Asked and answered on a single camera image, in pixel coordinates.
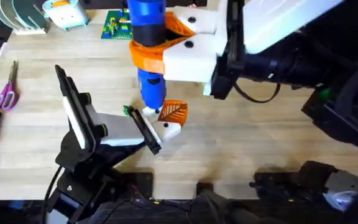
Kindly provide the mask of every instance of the wooden table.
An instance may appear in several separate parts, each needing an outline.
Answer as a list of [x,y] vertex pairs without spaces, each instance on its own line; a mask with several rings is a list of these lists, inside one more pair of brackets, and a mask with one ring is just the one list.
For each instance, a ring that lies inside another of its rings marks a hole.
[[[16,107],[0,124],[0,200],[41,199],[57,169],[55,158],[68,131],[54,65],[88,91],[97,111],[122,114],[141,108],[136,68],[126,40],[101,40],[107,11],[89,11],[86,27],[65,32],[52,25],[47,35],[12,34],[0,61],[0,91],[13,60],[19,61]],[[256,98],[268,98],[272,84],[240,83]],[[358,175],[358,148],[336,142],[300,110],[311,90],[285,87],[271,103],[253,104],[235,91],[224,100],[202,95],[197,83],[168,82],[167,99],[189,104],[182,133],[160,154],[139,151],[118,168],[154,172],[156,198],[192,198],[200,179],[212,180],[226,197],[254,198],[248,182],[257,169],[297,170],[305,161],[332,164]]]

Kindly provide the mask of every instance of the screw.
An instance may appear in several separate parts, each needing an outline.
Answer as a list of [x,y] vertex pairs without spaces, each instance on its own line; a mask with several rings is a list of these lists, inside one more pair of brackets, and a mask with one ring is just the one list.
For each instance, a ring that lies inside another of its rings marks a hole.
[[193,41],[188,40],[188,41],[185,42],[185,46],[187,48],[192,48],[192,47],[194,47],[194,43],[193,43]]
[[196,22],[196,18],[195,17],[193,17],[193,16],[191,16],[191,17],[189,17],[189,20],[188,20],[190,23],[194,23],[194,22]]

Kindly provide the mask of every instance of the scissors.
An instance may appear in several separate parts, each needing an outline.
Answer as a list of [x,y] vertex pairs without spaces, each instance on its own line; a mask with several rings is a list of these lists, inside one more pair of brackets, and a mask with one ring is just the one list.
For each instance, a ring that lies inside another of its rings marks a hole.
[[17,103],[19,95],[15,92],[15,78],[17,75],[17,62],[13,61],[11,73],[4,89],[0,94],[0,108],[3,111],[11,110]]

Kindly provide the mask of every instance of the green light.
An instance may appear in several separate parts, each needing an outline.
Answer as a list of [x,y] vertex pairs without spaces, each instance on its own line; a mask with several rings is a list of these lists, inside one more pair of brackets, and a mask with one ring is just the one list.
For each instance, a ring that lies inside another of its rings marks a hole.
[[319,92],[319,96],[322,100],[328,100],[328,98],[331,96],[331,88],[326,88],[324,90],[321,90]]

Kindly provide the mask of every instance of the pink scissor handle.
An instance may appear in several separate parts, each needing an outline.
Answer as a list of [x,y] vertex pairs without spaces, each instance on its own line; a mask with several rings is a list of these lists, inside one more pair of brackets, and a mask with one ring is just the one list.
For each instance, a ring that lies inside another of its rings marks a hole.
[[14,91],[13,82],[8,83],[7,93],[5,95],[4,102],[2,104],[2,110],[9,111],[11,110],[17,103],[19,96]]
[[5,85],[4,89],[0,93],[0,107],[2,107],[2,104],[4,103],[7,91],[8,91],[8,84]]

